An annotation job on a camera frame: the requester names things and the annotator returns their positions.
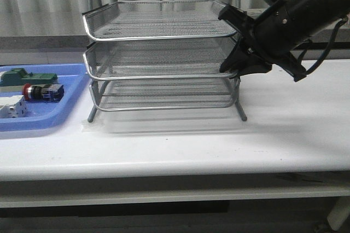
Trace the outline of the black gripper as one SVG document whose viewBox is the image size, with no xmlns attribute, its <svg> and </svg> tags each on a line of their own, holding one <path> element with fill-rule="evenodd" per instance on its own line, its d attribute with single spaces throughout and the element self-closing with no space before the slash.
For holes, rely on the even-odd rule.
<svg viewBox="0 0 350 233">
<path fill-rule="evenodd" d="M 236 72 L 236 76 L 268 73 L 272 64 L 280 66 L 294 81 L 306 78 L 306 69 L 290 53 L 302 37 L 290 21 L 286 0 L 278 0 L 255 20 L 246 11 L 227 4 L 218 15 L 219 20 L 225 20 L 245 38 L 252 38 L 252 48 L 241 36 L 231 53 L 220 65 L 219 72 Z"/>
</svg>

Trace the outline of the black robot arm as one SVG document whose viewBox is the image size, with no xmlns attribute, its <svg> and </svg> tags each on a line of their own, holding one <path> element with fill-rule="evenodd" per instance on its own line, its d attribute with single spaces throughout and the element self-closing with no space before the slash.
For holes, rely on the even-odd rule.
<svg viewBox="0 0 350 233">
<path fill-rule="evenodd" d="M 269 7 L 257 18 L 231 5 L 220 11 L 218 18 L 233 25 L 238 42 L 220 66 L 220 72 L 234 71 L 237 77 L 267 73 L 278 65 L 294 81 L 306 78 L 326 59 L 337 33 L 348 21 L 349 0 L 264 0 Z M 312 45 L 312 37 L 331 23 L 335 27 L 329 42 L 316 62 L 306 69 L 302 65 L 308 50 L 294 57 L 293 49 Z"/>
</svg>

